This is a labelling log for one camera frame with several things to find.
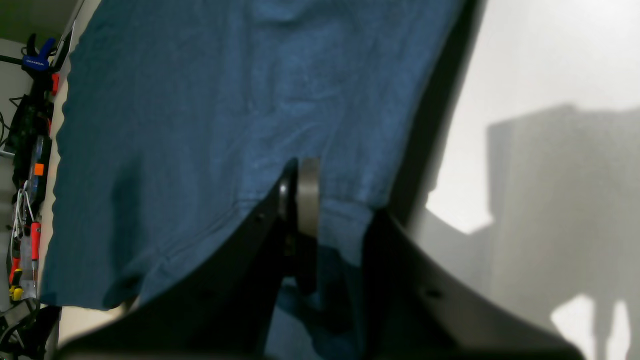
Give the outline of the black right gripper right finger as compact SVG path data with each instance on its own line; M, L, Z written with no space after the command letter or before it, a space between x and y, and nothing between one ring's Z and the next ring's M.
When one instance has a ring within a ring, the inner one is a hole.
M366 360L581 360L569 342L461 283L386 211L363 240Z

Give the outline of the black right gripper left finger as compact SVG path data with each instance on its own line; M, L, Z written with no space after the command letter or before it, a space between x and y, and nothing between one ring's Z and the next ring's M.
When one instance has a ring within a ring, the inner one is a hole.
M240 360L263 356L282 280L317 288L320 160L292 159L237 230L184 280L68 342L57 360Z

